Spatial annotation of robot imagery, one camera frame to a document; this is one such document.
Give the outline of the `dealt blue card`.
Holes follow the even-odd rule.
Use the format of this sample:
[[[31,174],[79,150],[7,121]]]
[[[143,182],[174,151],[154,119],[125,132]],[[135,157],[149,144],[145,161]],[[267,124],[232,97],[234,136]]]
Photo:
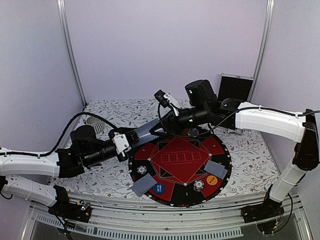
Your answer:
[[[140,178],[136,182],[137,188],[141,192],[146,192],[150,190],[156,184],[157,184],[157,181],[149,173],[143,176],[142,178]]]
[[[145,194],[149,189],[151,189],[155,185],[154,179],[149,175],[146,175],[132,185],[132,191],[138,196],[141,197]]]
[[[213,166],[212,167],[212,175],[216,176],[217,178],[224,179],[227,175],[228,170],[225,169],[223,165]]]
[[[215,176],[220,176],[222,175],[223,171],[224,171],[224,166],[217,163],[217,162],[214,162],[214,161],[211,161],[209,160],[205,167],[204,167],[204,170],[212,175],[215,175]]]

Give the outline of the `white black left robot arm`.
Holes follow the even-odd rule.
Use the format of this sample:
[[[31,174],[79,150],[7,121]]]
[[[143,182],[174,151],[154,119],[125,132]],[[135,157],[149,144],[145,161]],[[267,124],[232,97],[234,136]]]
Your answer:
[[[85,169],[113,157],[126,160],[127,151],[139,141],[132,128],[114,127],[108,140],[97,138],[91,125],[82,125],[70,133],[69,148],[54,147],[49,152],[18,152],[0,150],[0,193],[16,194],[26,200],[55,208],[63,217],[70,217],[74,209],[83,211],[79,203],[71,203],[64,187],[48,186],[23,175],[42,175],[73,178]]]

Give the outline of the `blue small blind button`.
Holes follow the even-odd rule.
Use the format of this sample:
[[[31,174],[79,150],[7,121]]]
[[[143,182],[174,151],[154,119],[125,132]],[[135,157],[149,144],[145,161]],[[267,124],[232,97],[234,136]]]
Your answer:
[[[166,191],[166,188],[163,184],[157,183],[156,185],[154,185],[152,190],[154,191],[155,194],[161,195]]]

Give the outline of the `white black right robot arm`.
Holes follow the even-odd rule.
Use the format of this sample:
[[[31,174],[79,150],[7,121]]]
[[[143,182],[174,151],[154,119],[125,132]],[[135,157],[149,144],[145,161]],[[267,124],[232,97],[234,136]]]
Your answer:
[[[193,81],[185,86],[190,108],[179,108],[175,99],[162,90],[154,97],[159,107],[169,107],[165,116],[159,116],[151,133],[157,136],[178,137],[184,129],[202,124],[212,124],[231,129],[255,130],[296,143],[292,161],[285,167],[279,179],[270,186],[261,204],[244,207],[242,213],[258,213],[269,218],[281,210],[282,201],[291,189],[300,183],[308,171],[320,163],[319,135],[315,112],[289,112],[226,98],[219,101],[207,79]]]

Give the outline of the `white blue poker chip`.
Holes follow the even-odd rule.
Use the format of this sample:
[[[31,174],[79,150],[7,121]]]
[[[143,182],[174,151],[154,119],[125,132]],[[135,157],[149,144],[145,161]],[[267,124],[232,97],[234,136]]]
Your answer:
[[[145,175],[147,173],[148,169],[145,165],[140,165],[137,167],[136,171],[140,175]]]

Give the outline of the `blue playing card deck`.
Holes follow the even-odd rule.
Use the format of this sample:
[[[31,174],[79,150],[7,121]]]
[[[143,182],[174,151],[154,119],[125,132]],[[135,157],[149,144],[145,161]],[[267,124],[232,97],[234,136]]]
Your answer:
[[[130,146],[132,148],[136,148],[138,146],[141,146],[143,144],[146,144],[148,142],[151,142],[159,138],[160,137],[159,135],[152,133],[152,131],[156,131],[156,130],[159,133],[163,133],[163,129],[158,119],[153,119],[152,121],[147,122],[146,124],[136,128],[134,131],[137,133],[138,141],[137,143],[133,143]]]

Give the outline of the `black white dealer button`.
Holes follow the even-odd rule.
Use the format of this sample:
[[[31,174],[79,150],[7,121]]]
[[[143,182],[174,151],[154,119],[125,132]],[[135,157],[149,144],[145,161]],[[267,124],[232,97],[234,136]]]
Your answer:
[[[199,130],[197,128],[189,128],[187,131],[188,136],[197,136],[199,134]]]

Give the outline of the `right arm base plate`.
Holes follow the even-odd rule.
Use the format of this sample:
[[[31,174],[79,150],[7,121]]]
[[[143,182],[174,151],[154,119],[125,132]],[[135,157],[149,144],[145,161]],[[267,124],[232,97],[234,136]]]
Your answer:
[[[240,210],[245,223],[273,218],[284,214],[282,202],[276,202],[270,199],[264,200],[262,203],[247,205]]]

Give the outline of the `orange big blind button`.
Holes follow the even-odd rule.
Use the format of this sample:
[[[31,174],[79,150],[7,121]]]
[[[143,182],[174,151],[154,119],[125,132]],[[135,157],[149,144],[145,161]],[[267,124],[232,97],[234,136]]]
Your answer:
[[[206,178],[206,182],[208,185],[210,186],[214,186],[218,183],[218,178],[214,175],[209,175],[207,178]]]

